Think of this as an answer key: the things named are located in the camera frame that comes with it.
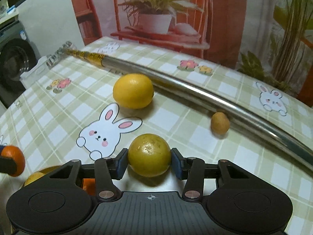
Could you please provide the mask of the silver telescopic metal pole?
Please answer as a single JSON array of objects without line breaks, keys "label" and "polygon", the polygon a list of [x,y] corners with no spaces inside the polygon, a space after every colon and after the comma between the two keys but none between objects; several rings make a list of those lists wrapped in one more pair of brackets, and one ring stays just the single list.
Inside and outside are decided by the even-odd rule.
[{"label": "silver telescopic metal pole", "polygon": [[151,79],[155,87],[175,94],[208,110],[224,111],[230,116],[230,120],[234,124],[250,131],[251,134],[259,136],[264,142],[273,145],[307,169],[312,170],[312,150],[309,147],[270,121],[233,101],[158,70],[96,52],[71,49],[69,44],[70,42],[67,41],[56,50],[55,54],[48,57],[46,64],[49,69],[56,66],[66,56],[72,56],[99,68],[116,70],[124,74],[144,74]]}]

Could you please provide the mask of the yellow lemon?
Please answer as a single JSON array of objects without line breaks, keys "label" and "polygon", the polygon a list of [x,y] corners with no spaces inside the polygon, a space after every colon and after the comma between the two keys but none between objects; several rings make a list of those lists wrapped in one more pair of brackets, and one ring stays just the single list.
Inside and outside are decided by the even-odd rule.
[{"label": "yellow lemon", "polygon": [[113,98],[124,108],[145,108],[152,102],[153,96],[152,81],[144,74],[124,75],[113,86]]}]

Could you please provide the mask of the small orange tangerine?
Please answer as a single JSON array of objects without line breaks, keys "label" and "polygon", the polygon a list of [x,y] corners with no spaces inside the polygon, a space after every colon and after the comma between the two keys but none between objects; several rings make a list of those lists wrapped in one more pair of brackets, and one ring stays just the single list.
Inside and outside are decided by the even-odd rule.
[{"label": "small orange tangerine", "polygon": [[84,178],[83,179],[83,190],[85,190],[89,195],[95,196],[95,179],[94,178]]}]

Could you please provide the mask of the printed backdrop cloth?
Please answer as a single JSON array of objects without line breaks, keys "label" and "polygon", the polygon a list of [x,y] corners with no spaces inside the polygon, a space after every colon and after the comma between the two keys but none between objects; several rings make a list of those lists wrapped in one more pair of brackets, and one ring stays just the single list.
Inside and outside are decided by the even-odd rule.
[{"label": "printed backdrop cloth", "polygon": [[109,36],[222,64],[312,105],[312,0],[71,0],[85,44]]}]

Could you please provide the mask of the yellow-green round fruit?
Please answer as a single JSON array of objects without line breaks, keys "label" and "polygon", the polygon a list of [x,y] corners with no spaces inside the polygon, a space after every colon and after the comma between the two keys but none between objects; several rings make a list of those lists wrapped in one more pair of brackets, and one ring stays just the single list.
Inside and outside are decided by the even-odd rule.
[{"label": "yellow-green round fruit", "polygon": [[156,134],[137,136],[128,148],[127,157],[133,171],[143,177],[161,176],[171,164],[170,147]]}]

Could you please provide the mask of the checked bunny tablecloth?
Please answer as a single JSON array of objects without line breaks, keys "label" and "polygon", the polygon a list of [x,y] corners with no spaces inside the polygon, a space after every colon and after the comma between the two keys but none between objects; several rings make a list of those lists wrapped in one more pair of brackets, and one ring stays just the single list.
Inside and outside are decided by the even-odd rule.
[{"label": "checked bunny tablecloth", "polygon": [[[224,66],[189,55],[104,37],[86,47],[90,52],[108,52],[181,78],[211,90],[279,126],[312,147],[312,109],[283,93],[286,115],[266,110],[259,82]],[[97,120],[113,103],[112,90],[119,78],[113,70],[102,70],[74,57],[67,57],[27,89],[1,116],[1,143],[19,147],[25,156],[21,176],[1,175],[1,226],[8,234],[5,213],[8,198],[31,174],[73,159],[90,163],[89,152],[76,144],[80,131]],[[112,156],[145,133],[157,134],[184,156],[207,163],[228,159],[284,191],[293,203],[288,234],[312,234],[312,174],[284,153],[270,150],[258,138],[231,128],[221,138],[211,132],[211,114],[197,105],[161,91],[141,110],[120,108],[117,119],[140,117],[141,127],[122,134]]]}]

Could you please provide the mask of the washing machine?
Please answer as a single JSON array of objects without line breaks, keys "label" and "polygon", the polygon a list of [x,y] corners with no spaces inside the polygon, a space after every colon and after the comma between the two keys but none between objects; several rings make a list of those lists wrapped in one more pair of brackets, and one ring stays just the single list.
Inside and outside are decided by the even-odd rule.
[{"label": "washing machine", "polygon": [[21,74],[37,64],[36,54],[19,20],[1,25],[1,103],[8,108],[25,91]]}]

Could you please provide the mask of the small orange mandarin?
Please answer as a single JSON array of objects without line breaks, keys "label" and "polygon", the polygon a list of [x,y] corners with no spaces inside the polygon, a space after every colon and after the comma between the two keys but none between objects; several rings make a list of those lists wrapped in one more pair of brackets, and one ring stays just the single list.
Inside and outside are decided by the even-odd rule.
[{"label": "small orange mandarin", "polygon": [[0,173],[17,177],[25,169],[25,157],[22,151],[14,145],[1,145]]}]

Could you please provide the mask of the small brown kiwi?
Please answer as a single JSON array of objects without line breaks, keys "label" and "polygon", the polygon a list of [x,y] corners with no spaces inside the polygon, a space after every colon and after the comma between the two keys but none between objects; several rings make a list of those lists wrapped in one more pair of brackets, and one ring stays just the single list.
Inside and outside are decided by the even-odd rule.
[{"label": "small brown kiwi", "polygon": [[211,118],[211,130],[219,135],[224,135],[230,128],[230,121],[222,112],[216,112]]}]

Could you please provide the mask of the white plastic tray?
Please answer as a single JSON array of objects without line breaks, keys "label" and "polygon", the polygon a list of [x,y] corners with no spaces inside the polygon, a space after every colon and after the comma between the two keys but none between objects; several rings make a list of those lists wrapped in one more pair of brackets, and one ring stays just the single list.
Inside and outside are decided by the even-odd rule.
[{"label": "white plastic tray", "polygon": [[66,48],[76,49],[76,45],[71,41],[67,41],[62,47],[56,50],[54,54],[41,57],[31,70],[23,72],[20,76],[20,81],[24,88],[30,88],[36,81],[47,74],[50,69],[64,59],[66,57]]}]

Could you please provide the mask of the yellow apple in bowl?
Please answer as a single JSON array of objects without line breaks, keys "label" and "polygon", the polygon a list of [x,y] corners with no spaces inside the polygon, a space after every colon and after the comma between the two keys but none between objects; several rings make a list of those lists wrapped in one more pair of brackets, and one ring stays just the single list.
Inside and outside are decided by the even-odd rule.
[{"label": "yellow apple in bowl", "polygon": [[36,181],[37,179],[43,177],[45,174],[42,172],[35,172],[31,174],[25,181],[24,186],[29,185],[30,183]]}]

